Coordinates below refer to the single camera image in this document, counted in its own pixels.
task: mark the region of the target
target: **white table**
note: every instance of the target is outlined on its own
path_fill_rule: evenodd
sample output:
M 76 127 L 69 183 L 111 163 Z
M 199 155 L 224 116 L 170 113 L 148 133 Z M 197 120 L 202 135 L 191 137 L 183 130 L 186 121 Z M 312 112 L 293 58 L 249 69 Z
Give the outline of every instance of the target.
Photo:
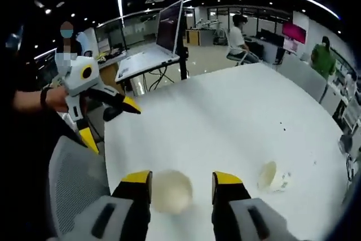
M 131 172 L 180 170 L 193 183 L 194 205 L 180 216 L 151 209 L 147 240 L 214 240 L 212 172 L 240 177 L 288 221 L 301 240 L 320 240 L 346 190 L 341 130 L 300 87 L 263 64 L 191 77 L 136 97 L 141 115 L 105 124 L 111 192 Z M 257 189 L 259 171 L 275 160 L 292 173 L 282 194 Z

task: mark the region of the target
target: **black cable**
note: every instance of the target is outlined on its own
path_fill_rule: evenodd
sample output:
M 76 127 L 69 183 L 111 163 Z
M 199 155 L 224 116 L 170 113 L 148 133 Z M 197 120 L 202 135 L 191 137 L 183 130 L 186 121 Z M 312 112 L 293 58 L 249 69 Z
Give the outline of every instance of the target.
M 143 74 L 143 86 L 144 86 L 144 89 L 145 89 L 145 90 L 148 90 L 147 79 L 146 79 L 145 74 Z
M 148 91 L 151 91 L 151 90 L 152 90 L 152 87 L 153 87 L 154 85 L 156 85 L 155 88 L 154 88 L 154 90 L 158 87 L 160 81 L 163 79 L 163 77 L 164 77 L 164 75 L 165 75 L 165 73 L 166 73 L 166 71 L 167 71 L 167 68 L 168 68 L 168 67 L 165 67 L 164 72 L 162 73 L 162 75 L 159 77 L 158 80 L 156 80 L 156 81 L 149 87 L 149 90 L 148 90 Z
M 161 73 L 153 73 L 153 72 L 149 72 L 151 75 L 154 76 L 161 76 Z M 168 80 L 172 83 L 174 83 L 174 81 L 172 79 L 170 79 L 168 76 L 164 75 L 164 77 L 168 78 Z

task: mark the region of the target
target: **man in white shirt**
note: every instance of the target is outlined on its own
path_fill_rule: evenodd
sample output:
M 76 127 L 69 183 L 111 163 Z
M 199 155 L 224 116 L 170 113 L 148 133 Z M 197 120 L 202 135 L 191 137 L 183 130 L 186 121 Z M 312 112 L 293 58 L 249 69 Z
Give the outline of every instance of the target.
M 235 14 L 233 17 L 233 24 L 234 26 L 230 30 L 230 40 L 228 41 L 231 46 L 230 52 L 228 54 L 235 56 L 239 59 L 242 59 L 244 54 L 246 54 L 249 51 L 249 47 L 246 45 L 243 39 L 242 34 L 242 25 L 247 23 L 247 18 L 240 15 Z M 257 63 L 259 62 L 259 59 L 255 57 L 253 54 L 247 54 L 245 57 L 246 63 Z

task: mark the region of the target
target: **black sleeve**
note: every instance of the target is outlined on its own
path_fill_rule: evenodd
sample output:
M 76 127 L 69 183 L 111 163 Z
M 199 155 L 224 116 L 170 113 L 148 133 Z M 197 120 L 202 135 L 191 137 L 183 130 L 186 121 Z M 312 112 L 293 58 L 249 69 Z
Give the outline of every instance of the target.
M 15 96 L 16 84 L 14 82 L 13 72 L 15 70 L 13 64 L 13 58 L 9 52 L 3 54 L 4 58 L 2 59 L 2 69 L 3 73 L 1 74 L 1 88 L 3 89 L 3 102 L 5 103 L 6 112 L 12 111 L 12 101 Z

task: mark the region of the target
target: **chair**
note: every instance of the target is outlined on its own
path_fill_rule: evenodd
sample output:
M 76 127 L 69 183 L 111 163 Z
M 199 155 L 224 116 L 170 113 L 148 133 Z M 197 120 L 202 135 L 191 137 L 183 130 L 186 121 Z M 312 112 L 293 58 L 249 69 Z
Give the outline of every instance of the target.
M 307 63 L 294 55 L 286 54 L 277 71 L 320 103 L 327 86 L 327 80 Z
M 49 163 L 46 191 L 48 224 L 61 238 L 74 218 L 103 195 L 110 195 L 104 158 L 67 137 L 60 137 Z
M 350 128 L 351 133 L 355 130 L 358 120 L 361 118 L 361 106 L 359 100 L 358 94 L 356 94 L 355 97 L 349 101 L 349 104 L 342 114 L 342 119 Z
M 242 49 L 241 47 L 232 47 L 230 45 L 230 36 L 229 36 L 229 33 L 228 33 L 228 29 L 224 29 L 224 33 L 226 34 L 226 38 L 227 38 L 227 43 L 228 43 L 228 50 L 227 50 L 227 56 L 226 58 L 229 59 L 229 60 L 234 60 L 237 62 L 236 66 L 238 65 L 243 65 L 244 63 L 246 64 L 249 64 L 251 62 L 248 62 L 245 60 L 245 58 L 247 57 L 248 54 L 252 54 L 254 55 L 257 59 L 258 59 L 258 56 L 256 56 L 255 54 L 253 54 L 252 52 L 247 52 L 246 50 Z M 232 56 L 229 52 L 232 50 L 232 49 L 235 49 L 235 50 L 239 50 L 241 53 L 244 52 L 245 54 L 243 55 L 243 57 L 240 59 L 236 56 Z

